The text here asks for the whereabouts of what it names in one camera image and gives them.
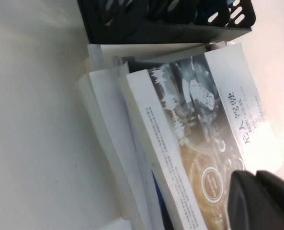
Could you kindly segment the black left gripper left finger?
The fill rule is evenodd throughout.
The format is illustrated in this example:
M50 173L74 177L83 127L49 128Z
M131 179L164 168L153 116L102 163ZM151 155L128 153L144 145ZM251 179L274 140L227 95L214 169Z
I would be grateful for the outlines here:
M284 219L256 177L247 171L231 175L228 216L232 230L282 230Z

